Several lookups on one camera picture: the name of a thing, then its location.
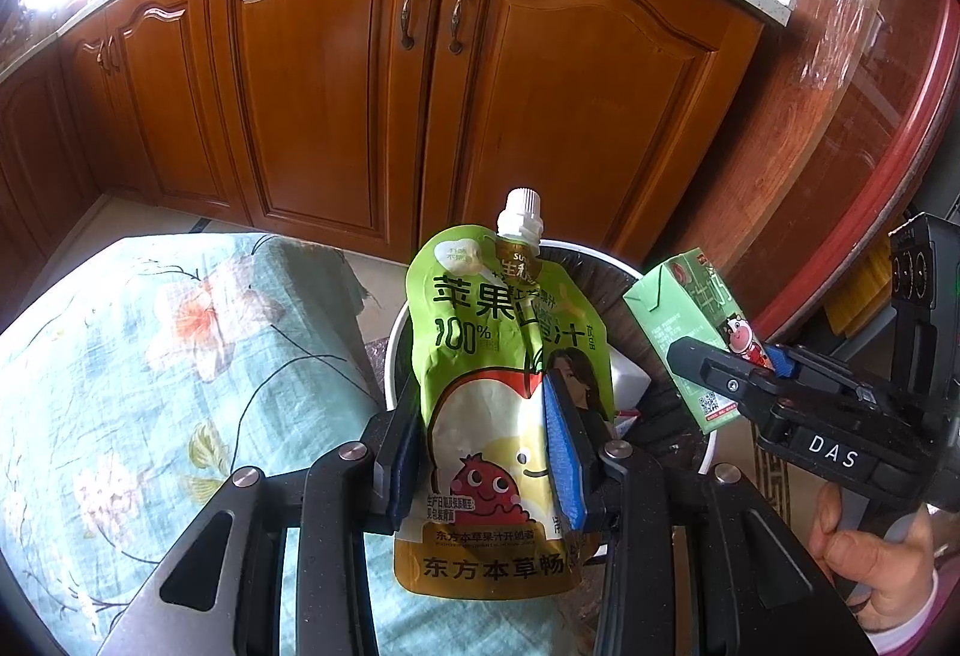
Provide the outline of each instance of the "blue gripper pad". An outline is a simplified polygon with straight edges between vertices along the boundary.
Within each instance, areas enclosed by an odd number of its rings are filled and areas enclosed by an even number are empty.
[[[779,378],[792,378],[793,372],[797,368],[794,360],[776,346],[765,346],[763,349],[766,351],[767,357],[770,358],[770,363],[774,365],[774,374]]]
[[[546,454],[550,465],[550,482],[553,485],[560,510],[570,527],[583,528],[587,520],[584,507],[583,474],[580,462],[570,441],[570,432],[560,411],[560,402],[550,383],[544,378],[544,422],[546,423]]]

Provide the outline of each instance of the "floor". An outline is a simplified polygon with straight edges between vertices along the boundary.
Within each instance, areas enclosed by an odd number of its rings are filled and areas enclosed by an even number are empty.
[[[37,277],[24,301],[24,308],[90,256],[120,239],[162,233],[242,233],[250,230],[253,229],[103,196],[74,227]],[[344,253],[344,256],[370,294],[364,302],[364,311],[357,317],[364,342],[388,336],[397,312],[406,301],[406,267],[368,255]]]
[[[209,221],[193,215],[153,206],[101,197],[67,237],[51,258],[26,303],[40,296],[61,277],[103,248],[128,236],[161,233],[246,231],[234,224]],[[363,313],[358,317],[365,343],[389,335],[397,312],[405,301],[406,267],[367,255],[345,253],[360,283],[370,294]],[[743,469],[762,493],[787,520],[800,539],[809,534],[816,493],[822,480],[811,474],[782,464],[755,449],[751,426],[747,421],[733,421],[724,426],[717,438],[714,460],[725,461]]]

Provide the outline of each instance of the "cabinet door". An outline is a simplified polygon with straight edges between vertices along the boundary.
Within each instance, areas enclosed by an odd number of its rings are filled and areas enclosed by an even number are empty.
[[[0,86],[0,163],[47,256],[97,197],[51,46]]]
[[[0,163],[0,331],[16,317],[44,257],[13,203]]]
[[[440,4],[421,240],[533,187],[551,238],[640,262],[717,130],[761,24],[723,0]]]
[[[409,0],[412,45],[404,1],[210,0],[227,135],[255,226],[411,257],[432,0]]]
[[[143,141],[160,205],[250,224],[217,106],[205,10],[205,0],[111,4],[112,83]]]
[[[155,202],[143,145],[112,93],[107,20],[98,12],[80,22],[60,41],[61,66],[73,106],[80,143],[93,178],[103,192],[139,202]]]

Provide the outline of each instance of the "white bucket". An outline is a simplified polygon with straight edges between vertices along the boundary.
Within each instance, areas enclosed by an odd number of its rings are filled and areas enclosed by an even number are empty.
[[[555,239],[544,239],[541,241],[541,247],[553,247],[558,250],[574,250],[576,253],[589,255],[590,257],[602,260],[611,266],[620,269],[626,274],[630,274],[634,279],[640,279],[642,274],[626,263],[622,263],[611,255],[601,253],[599,250],[592,250],[579,244],[570,244],[569,242],[560,242]],[[410,317],[410,306],[405,301],[397,313],[397,320],[394,320],[394,327],[390,329],[390,339],[387,341],[387,359],[383,366],[383,390],[387,400],[387,409],[394,409],[397,406],[397,384],[394,382],[395,364],[397,363],[397,346],[400,344],[400,333]],[[704,460],[697,471],[700,474],[706,474],[713,466],[713,455],[716,453],[717,432],[710,432],[707,439],[707,451],[704,453]]]

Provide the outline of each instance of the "juice pouch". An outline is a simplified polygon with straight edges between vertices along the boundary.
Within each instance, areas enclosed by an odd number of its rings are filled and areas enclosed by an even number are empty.
[[[544,368],[610,419],[602,320],[562,266],[481,226],[427,242],[407,272],[407,298],[427,463],[395,539],[397,580],[460,600],[573,588],[582,535],[555,504]]]
[[[683,336],[720,349],[726,346],[751,363],[773,368],[730,289],[702,250],[667,258],[623,298],[669,372],[667,351]],[[704,434],[739,416],[736,402],[726,396],[678,378],[673,372],[670,376]]]

